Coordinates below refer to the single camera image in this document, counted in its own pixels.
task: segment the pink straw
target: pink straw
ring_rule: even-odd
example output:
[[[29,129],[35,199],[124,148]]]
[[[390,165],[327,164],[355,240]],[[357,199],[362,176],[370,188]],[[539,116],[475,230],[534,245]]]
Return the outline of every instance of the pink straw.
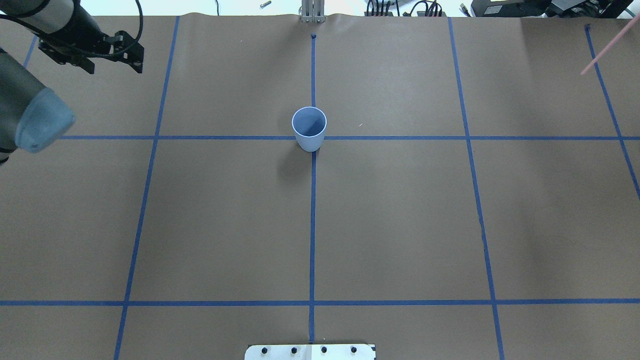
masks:
[[[602,51],[600,51],[600,53],[598,54],[598,56],[596,56],[593,60],[591,60],[591,62],[589,63],[589,65],[587,65],[586,68],[584,68],[584,70],[580,73],[580,75],[584,75],[587,73],[587,71],[589,71],[589,69],[591,67],[593,67],[593,65],[602,57],[602,55],[604,55],[607,51],[609,51],[609,49],[613,46],[613,44],[615,44],[616,42],[618,42],[618,40],[620,40],[622,38],[622,35],[624,35],[625,33],[627,33],[627,31],[629,31],[629,29],[638,22],[638,19],[640,19],[640,16],[636,16],[633,19],[631,19],[631,21],[624,27],[622,28],[622,30],[620,30],[620,32],[613,38],[613,40],[611,40],[607,46],[604,47],[604,49],[602,49]]]

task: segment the metal post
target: metal post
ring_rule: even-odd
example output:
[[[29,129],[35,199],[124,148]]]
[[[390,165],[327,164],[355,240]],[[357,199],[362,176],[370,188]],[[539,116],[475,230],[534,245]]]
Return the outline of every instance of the metal post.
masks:
[[[324,22],[324,0],[302,0],[302,22]]]

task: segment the cup rim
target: cup rim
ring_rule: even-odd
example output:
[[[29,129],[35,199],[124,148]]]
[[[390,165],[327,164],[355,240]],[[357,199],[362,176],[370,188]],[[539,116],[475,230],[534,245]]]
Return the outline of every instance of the cup rim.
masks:
[[[296,127],[293,125],[293,119],[296,118],[296,115],[298,114],[298,112],[300,110],[309,109],[309,108],[316,109],[317,111],[320,111],[320,113],[322,114],[322,117],[324,118],[324,126],[323,126],[322,130],[320,130],[320,132],[318,134],[315,134],[313,136],[302,135],[301,133],[298,132],[298,130],[296,130]],[[315,138],[316,136],[318,136],[321,133],[323,133],[324,130],[326,129],[326,115],[324,114],[324,111],[320,110],[319,108],[316,108],[315,106],[305,106],[304,108],[300,108],[300,109],[296,110],[295,113],[293,113],[293,116],[291,117],[291,128],[296,133],[296,135],[300,135],[300,136],[302,136],[304,138]]]

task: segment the blue tape line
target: blue tape line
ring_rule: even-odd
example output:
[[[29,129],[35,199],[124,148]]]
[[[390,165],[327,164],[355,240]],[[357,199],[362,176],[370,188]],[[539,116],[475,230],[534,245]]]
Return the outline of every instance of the blue tape line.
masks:
[[[258,307],[258,306],[309,306],[308,300],[0,300],[0,306],[127,306],[127,307]],[[592,298],[592,299],[502,299],[485,300],[316,300],[315,306],[488,306],[488,305],[577,305],[577,304],[640,304],[640,298]]]
[[[29,46],[29,51],[27,52],[27,56],[24,58],[24,63],[22,63],[22,67],[26,69],[27,65],[29,65],[29,60],[31,59],[31,54],[33,54],[33,49],[36,47],[36,41],[38,37],[33,35],[33,39],[31,40],[31,46]]]
[[[504,360],[504,347],[502,346],[502,331],[500,330],[500,318],[498,316],[498,307],[495,304],[495,288],[493,287],[493,274],[491,270],[491,260],[489,258],[489,246],[486,242],[486,230],[484,228],[484,217],[482,212],[482,204],[480,202],[480,191],[478,189],[478,182],[476,176],[476,164],[474,162],[474,152],[471,148],[471,138],[469,132],[469,124],[467,120],[467,107],[465,106],[465,97],[462,91],[462,80],[460,78],[460,66],[458,65],[458,52],[456,51],[456,37],[453,33],[453,23],[451,18],[449,20],[449,37],[451,38],[451,52],[453,54],[453,64],[456,71],[456,82],[458,83],[458,97],[460,98],[460,110],[462,112],[462,122],[465,128],[465,136],[467,137],[467,152],[469,156],[469,165],[471,167],[471,178],[474,184],[474,195],[476,196],[476,209],[478,213],[478,221],[480,222],[480,230],[482,234],[482,243],[484,248],[484,264],[486,267],[486,277],[489,282],[489,294],[493,309],[493,322],[495,325],[495,337],[498,343],[498,354],[500,360]]]
[[[307,300],[249,300],[249,301],[129,301],[129,306],[211,306],[211,307],[252,307],[252,306],[309,306]]]
[[[317,151],[311,154],[311,220],[309,246],[309,342],[313,343],[316,332],[316,169]]]
[[[295,140],[295,136],[160,135],[159,140]]]
[[[471,140],[543,140],[543,141],[618,141],[617,136],[482,136],[472,135]],[[273,135],[63,135],[59,140],[295,140],[295,136]],[[381,136],[326,136],[325,140],[466,140],[467,136],[461,135],[381,135]],[[640,136],[622,136],[623,140],[637,141]]]
[[[122,314],[120,314],[120,325],[118,326],[118,338],[116,340],[116,349],[113,352],[113,360],[118,360],[120,358],[120,349],[122,348],[122,335],[124,334],[124,325],[127,321],[127,312],[129,311],[129,306],[125,303],[122,307]]]
[[[169,78],[171,76],[171,66],[173,63],[173,52],[175,50],[175,41],[178,36],[178,26],[180,24],[180,17],[175,17],[175,24],[173,26],[173,38],[171,42],[171,50],[169,52],[169,60],[166,65],[166,73],[164,75],[164,86],[162,91],[162,98],[160,100],[160,109],[158,111],[158,118],[156,122],[156,138],[154,139],[153,146],[151,148],[151,155],[149,157],[149,166],[147,169],[147,180],[145,181],[145,190],[142,195],[142,204],[140,206],[140,217],[138,218],[138,228],[136,230],[136,239],[133,244],[133,252],[131,254],[131,264],[129,265],[129,276],[127,278],[127,288],[125,290],[124,301],[125,305],[122,307],[122,317],[120,318],[120,326],[118,328],[118,337],[116,339],[116,348],[113,355],[114,360],[118,360],[120,357],[120,348],[122,346],[122,336],[124,334],[124,326],[127,321],[127,303],[131,297],[131,286],[133,284],[133,275],[136,269],[136,260],[138,258],[138,247],[140,246],[140,236],[142,235],[142,225],[145,220],[145,212],[147,210],[147,199],[149,195],[149,187],[151,185],[151,175],[154,171],[154,161],[156,159],[156,150],[158,145],[158,135],[160,134],[160,126],[162,125],[162,116],[164,113],[164,102],[166,100],[166,91],[169,87]]]
[[[59,140],[154,140],[153,135],[63,135]]]
[[[498,305],[552,305],[552,304],[640,304],[640,299],[513,299],[496,300]]]
[[[326,136],[325,140],[466,140],[464,136]]]
[[[316,105],[316,36],[311,34],[311,106]]]
[[[588,24],[584,26],[584,32],[587,35],[587,43],[589,43],[589,51],[591,51],[591,58],[595,59],[596,54],[593,50],[593,43],[591,42],[591,33],[589,29],[590,29],[590,26]],[[600,81],[600,87],[602,88],[604,99],[607,101],[607,107],[609,108],[609,114],[611,115],[611,120],[613,120],[613,126],[616,128],[616,133],[618,134],[618,140],[620,141],[620,147],[622,148],[622,153],[624,154],[625,161],[627,162],[627,167],[629,169],[629,174],[631,175],[631,180],[633,181],[634,187],[636,188],[636,195],[638,196],[638,199],[640,199],[640,186],[638,186],[636,173],[634,172],[633,165],[631,165],[631,159],[629,159],[627,146],[625,145],[625,141],[622,137],[622,132],[620,131],[620,126],[618,125],[618,119],[616,118],[616,113],[613,111],[613,105],[611,104],[611,99],[609,98],[607,87],[604,85],[604,79],[602,79],[602,73],[600,73],[600,67],[598,66],[597,62],[595,63],[594,68],[596,69],[598,80]]]
[[[0,300],[0,306],[123,306],[124,301]]]
[[[318,300],[316,306],[460,306],[492,305],[491,300]]]

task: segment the wire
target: wire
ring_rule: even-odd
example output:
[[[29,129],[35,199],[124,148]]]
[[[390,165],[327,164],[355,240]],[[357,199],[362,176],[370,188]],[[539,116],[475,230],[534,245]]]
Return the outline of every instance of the wire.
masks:
[[[417,3],[415,3],[415,5],[413,6],[413,8],[411,8],[411,11],[409,12],[409,16],[413,15],[413,11],[415,10],[415,7],[416,7],[416,6],[418,6],[418,4],[425,4],[425,5],[426,5],[426,8],[424,9],[424,11],[425,11],[425,12],[428,12],[428,11],[429,11],[429,3],[430,3],[430,2],[431,2],[431,1],[424,1],[424,0],[422,0],[422,1],[418,1]]]
[[[460,11],[465,14],[467,17],[471,17],[471,14],[469,13],[469,10],[467,9],[467,7],[465,6],[464,3],[460,4]]]
[[[438,4],[438,0],[433,0],[433,4],[429,7],[429,16],[432,16],[432,17],[442,16],[442,6]]]
[[[127,51],[129,51],[130,48],[132,48],[134,45],[136,45],[138,43],[138,41],[140,41],[140,37],[142,36],[142,27],[143,27],[143,16],[142,16],[142,5],[140,5],[140,0],[135,0],[136,1],[136,5],[138,6],[138,13],[139,13],[139,17],[140,17],[140,25],[138,28],[138,34],[136,35],[136,38],[134,39],[133,43],[129,44],[127,47],[125,47],[124,49],[113,53],[113,54],[99,54],[99,53],[94,53],[92,51],[85,51],[82,49],[78,49],[77,47],[67,44],[64,41],[58,40],[52,36],[50,36],[49,34],[45,33],[44,31],[42,31],[41,29],[36,28],[35,26],[32,26],[31,24],[28,24],[20,19],[17,19],[15,17],[9,16],[9,15],[2,15],[0,14],[0,19],[5,19],[5,20],[9,20],[9,21],[13,21],[16,24],[20,24],[22,26],[24,26],[25,28],[34,31],[36,33],[36,35],[38,35],[42,40],[46,40],[48,42],[52,42],[54,45],[58,45],[58,46],[62,46],[62,47],[66,47],[67,49],[78,53],[80,55],[86,56],[87,58],[102,58],[102,59],[112,59],[115,57],[118,57],[120,55],[125,54]],[[80,6],[80,0],[73,0],[74,2],[74,6]]]

